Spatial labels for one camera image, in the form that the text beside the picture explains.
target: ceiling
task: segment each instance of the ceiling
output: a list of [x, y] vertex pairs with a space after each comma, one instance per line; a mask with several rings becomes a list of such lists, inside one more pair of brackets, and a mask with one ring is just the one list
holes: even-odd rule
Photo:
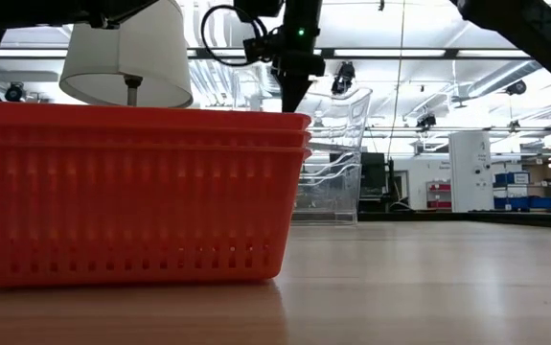
[[[184, 11], [184, 34], [188, 46], [199, 48], [198, 24], [202, 14], [210, 6], [232, 1], [179, 2]], [[526, 63], [524, 60], [513, 61], [524, 54], [500, 35], [463, 21], [449, 0], [386, 0], [384, 11], [379, 11], [378, 2], [324, 0], [320, 20], [322, 31], [316, 44], [318, 50], [333, 48], [335, 52], [343, 52], [346, 48], [346, 52], [356, 56], [351, 59], [356, 68], [356, 87], [373, 91], [369, 125], [383, 127], [369, 133], [374, 136], [372, 147], [380, 150], [379, 146], [390, 146], [389, 127], [393, 124], [395, 127], [414, 127], [418, 116], [426, 112], [436, 115], [435, 128], [505, 127], [513, 120], [519, 120], [523, 127], [551, 126], [551, 75], [540, 68], [524, 76], [528, 85], [524, 95], [493, 92], [464, 101], [466, 107], [456, 107], [460, 104], [452, 96], [459, 94], [460, 85], [486, 81], [493, 78], [499, 68]], [[264, 22], [270, 29], [278, 26], [281, 18], [267, 18]], [[216, 15], [208, 32], [206, 38], [212, 46], [229, 50], [241, 48], [242, 41], [252, 35], [250, 28], [226, 11]], [[72, 27], [69, 26], [8, 31], [2, 48], [27, 51], [15, 51], [21, 56], [18, 58], [0, 58], [1, 87], [10, 81], [24, 81], [29, 91], [44, 98], [57, 103], [75, 103], [57, 88], [63, 67], [63, 50], [71, 33]], [[465, 53], [467, 58], [448, 60], [441, 57], [443, 50], [454, 48], [469, 50]], [[442, 54], [435, 54], [435, 50], [441, 50]], [[276, 85], [268, 77], [267, 66], [258, 64], [231, 70], [214, 61], [191, 58], [194, 106], [242, 107], [250, 105], [252, 96], [260, 95], [260, 99], [267, 98], [262, 101], [265, 110], [277, 111]], [[332, 75], [340, 62], [340, 59], [327, 60], [327, 76], [318, 79], [312, 88], [314, 93], [328, 93]], [[511, 143], [517, 146], [533, 144], [549, 134], [528, 133], [531, 134], [518, 134], [507, 140], [495, 134], [494, 140], [505, 141], [503, 146], [508, 150]], [[440, 145], [447, 140], [447, 134], [447, 130], [422, 135], [413, 131], [396, 131], [393, 133], [396, 137], [394, 150], [406, 152], [409, 144], [418, 140], [428, 145]]]

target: table surface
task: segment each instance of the table surface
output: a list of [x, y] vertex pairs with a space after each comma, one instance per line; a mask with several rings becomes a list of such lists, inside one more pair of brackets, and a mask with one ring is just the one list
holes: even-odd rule
[[294, 228], [268, 283], [2, 289], [0, 344], [551, 345], [551, 229]]

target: lamp shade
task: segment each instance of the lamp shade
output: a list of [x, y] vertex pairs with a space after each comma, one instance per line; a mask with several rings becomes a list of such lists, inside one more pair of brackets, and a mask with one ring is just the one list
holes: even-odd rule
[[124, 76], [141, 77], [137, 106], [186, 107], [193, 102], [181, 9], [160, 0], [118, 30], [75, 25], [60, 89], [88, 104], [126, 104]]

